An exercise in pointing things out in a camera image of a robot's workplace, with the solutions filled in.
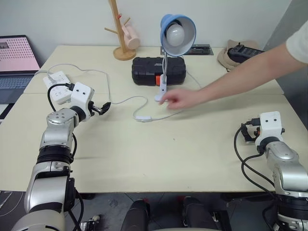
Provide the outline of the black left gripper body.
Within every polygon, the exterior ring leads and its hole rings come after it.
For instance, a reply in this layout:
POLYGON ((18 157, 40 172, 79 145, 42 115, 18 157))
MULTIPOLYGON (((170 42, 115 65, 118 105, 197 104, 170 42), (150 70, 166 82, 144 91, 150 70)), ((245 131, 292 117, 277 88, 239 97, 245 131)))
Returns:
POLYGON ((90 116, 94 116, 95 113, 98 113, 99 115, 101 115, 101 112, 102 112, 102 109, 95 106, 93 101, 89 101, 88 110, 90 112, 90 116))

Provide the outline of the person's bare hand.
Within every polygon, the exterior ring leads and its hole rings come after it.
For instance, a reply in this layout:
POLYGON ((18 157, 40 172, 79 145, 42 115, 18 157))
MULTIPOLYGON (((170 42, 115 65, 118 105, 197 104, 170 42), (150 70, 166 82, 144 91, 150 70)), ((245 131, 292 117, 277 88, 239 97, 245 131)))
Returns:
POLYGON ((204 103, 205 95, 200 91, 175 89, 167 91, 159 101, 159 104, 168 103, 171 110, 186 109, 204 103))

